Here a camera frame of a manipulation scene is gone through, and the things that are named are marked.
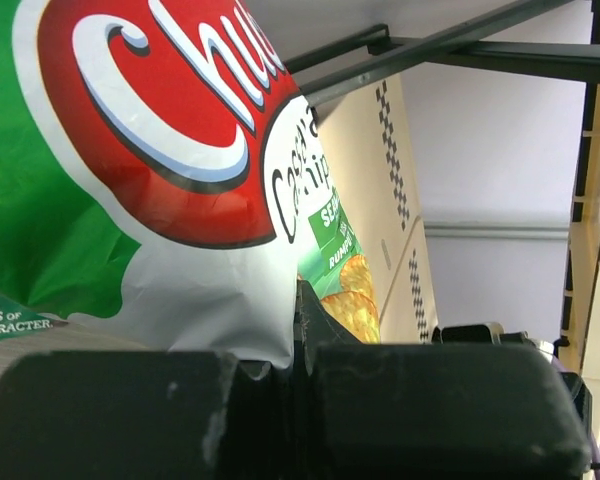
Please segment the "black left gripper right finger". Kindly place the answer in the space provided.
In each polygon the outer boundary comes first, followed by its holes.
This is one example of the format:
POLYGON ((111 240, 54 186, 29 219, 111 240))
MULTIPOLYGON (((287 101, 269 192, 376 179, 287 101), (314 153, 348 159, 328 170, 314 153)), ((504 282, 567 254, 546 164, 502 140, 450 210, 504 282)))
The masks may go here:
POLYGON ((297 479, 579 479, 589 435, 519 344, 367 345, 297 285, 297 479))

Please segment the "dark green onion chips bag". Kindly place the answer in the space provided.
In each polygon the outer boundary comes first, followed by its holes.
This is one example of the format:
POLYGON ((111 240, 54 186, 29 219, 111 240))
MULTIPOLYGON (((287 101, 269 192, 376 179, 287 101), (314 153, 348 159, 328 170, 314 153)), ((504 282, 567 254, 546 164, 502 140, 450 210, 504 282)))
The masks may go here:
POLYGON ((0 341, 64 327, 66 321, 48 319, 0 296, 0 341))

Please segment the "green Chuba cassava chips bag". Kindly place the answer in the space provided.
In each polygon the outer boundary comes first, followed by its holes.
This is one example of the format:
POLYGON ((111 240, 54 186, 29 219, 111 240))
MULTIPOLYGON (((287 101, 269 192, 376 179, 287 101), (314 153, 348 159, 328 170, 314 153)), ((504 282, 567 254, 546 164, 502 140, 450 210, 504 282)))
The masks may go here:
POLYGON ((298 280, 359 249, 244 1, 0 1, 0 296, 285 368, 298 280))

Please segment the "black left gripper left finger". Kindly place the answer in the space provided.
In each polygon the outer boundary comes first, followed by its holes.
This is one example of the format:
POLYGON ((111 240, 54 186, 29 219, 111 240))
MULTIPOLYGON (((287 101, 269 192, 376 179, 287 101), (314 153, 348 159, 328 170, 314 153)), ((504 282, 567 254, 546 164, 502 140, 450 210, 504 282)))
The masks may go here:
POLYGON ((279 479, 287 460, 268 363, 60 351, 0 377, 0 479, 279 479))

